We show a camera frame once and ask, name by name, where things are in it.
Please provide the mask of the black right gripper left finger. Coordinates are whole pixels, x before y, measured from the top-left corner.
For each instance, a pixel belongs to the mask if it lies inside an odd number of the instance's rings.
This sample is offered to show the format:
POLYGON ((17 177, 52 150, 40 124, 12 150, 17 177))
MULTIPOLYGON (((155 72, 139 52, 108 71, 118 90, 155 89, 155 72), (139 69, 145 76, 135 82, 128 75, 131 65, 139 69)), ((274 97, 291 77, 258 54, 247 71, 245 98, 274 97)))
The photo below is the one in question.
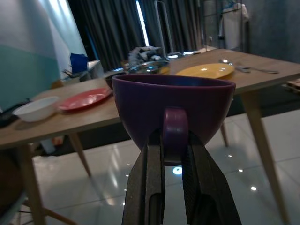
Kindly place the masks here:
POLYGON ((122 224, 161 225, 164 210, 164 150, 156 130, 146 139, 129 174, 122 224))

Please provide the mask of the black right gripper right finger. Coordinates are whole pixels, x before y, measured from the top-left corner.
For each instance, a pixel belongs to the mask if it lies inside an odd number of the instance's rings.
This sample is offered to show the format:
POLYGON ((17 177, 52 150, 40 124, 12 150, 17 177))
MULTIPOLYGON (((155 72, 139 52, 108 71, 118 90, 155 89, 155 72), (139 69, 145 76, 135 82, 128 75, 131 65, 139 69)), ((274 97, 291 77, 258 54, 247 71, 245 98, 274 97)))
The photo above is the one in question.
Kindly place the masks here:
POLYGON ((224 174, 192 132, 182 156, 182 179, 189 225, 241 224, 224 174))

